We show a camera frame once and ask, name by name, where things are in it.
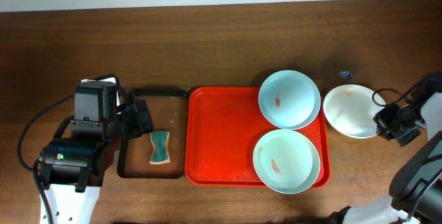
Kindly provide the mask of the green yellow sponge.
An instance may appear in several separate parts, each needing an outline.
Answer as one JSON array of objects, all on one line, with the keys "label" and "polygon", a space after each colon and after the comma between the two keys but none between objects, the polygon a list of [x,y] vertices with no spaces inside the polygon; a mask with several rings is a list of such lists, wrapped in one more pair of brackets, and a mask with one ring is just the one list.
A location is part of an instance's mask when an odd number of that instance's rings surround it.
[{"label": "green yellow sponge", "polygon": [[149,160],[151,165],[170,163],[169,136],[168,131],[153,131],[150,133],[153,146],[153,152]]}]

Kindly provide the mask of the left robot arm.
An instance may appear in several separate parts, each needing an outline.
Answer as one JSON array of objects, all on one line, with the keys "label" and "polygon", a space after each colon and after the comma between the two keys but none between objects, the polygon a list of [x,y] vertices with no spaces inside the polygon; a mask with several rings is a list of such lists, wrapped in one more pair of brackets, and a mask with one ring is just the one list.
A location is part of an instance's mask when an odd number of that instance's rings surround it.
[{"label": "left robot arm", "polygon": [[122,144],[153,130],[144,100],[117,92],[76,92],[75,110],[36,159],[41,223],[89,223],[106,170]]}]

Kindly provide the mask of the pale green plate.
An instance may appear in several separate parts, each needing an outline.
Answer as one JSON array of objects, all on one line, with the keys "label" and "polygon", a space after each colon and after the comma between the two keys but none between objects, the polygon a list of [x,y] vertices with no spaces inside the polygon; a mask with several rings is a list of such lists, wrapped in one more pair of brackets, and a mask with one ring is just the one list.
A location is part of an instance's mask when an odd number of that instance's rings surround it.
[{"label": "pale green plate", "polygon": [[303,134],[278,129],[264,134],[252,155],[259,179],[281,194],[298,194],[316,182],[320,156],[314,144]]}]

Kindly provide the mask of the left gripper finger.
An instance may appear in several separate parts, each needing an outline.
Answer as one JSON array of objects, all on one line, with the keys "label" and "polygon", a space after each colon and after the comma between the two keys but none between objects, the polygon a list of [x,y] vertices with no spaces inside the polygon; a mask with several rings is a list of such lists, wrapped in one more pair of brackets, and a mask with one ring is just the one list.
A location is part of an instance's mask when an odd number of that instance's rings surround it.
[{"label": "left gripper finger", "polygon": [[148,109],[146,100],[136,100],[135,108],[137,110],[137,122],[143,133],[150,133],[153,131],[153,121],[151,113]]},{"label": "left gripper finger", "polygon": [[120,124],[125,140],[132,140],[142,136],[142,129],[138,122],[138,112],[134,106],[126,107],[120,113]]}]

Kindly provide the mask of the white plate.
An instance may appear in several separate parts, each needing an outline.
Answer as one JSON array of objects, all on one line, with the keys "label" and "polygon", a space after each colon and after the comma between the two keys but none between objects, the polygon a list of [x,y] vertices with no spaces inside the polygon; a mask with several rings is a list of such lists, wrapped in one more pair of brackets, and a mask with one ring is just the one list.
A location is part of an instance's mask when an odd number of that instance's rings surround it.
[{"label": "white plate", "polygon": [[382,106],[373,100],[374,91],[357,84],[345,84],[326,94],[323,111],[328,123],[337,132],[356,139],[377,136],[374,116]]}]

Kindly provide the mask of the pale blue plate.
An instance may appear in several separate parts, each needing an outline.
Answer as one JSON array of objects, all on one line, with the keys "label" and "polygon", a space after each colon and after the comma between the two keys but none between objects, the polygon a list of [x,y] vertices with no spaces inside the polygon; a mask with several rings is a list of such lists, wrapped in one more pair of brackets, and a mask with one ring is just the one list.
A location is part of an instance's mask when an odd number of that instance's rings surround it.
[{"label": "pale blue plate", "polygon": [[320,111],[318,87],[303,73],[271,74],[261,85],[258,106],[264,118],[280,129],[296,130],[311,124]]}]

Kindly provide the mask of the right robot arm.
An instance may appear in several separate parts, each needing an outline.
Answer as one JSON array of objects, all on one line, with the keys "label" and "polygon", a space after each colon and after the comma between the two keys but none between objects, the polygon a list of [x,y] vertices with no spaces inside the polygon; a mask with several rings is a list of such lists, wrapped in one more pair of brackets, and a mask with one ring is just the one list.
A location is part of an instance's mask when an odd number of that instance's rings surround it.
[{"label": "right robot arm", "polygon": [[372,115],[376,132],[405,146],[426,129],[428,142],[396,173],[389,194],[333,212],[327,223],[441,222],[441,73],[420,79]]}]

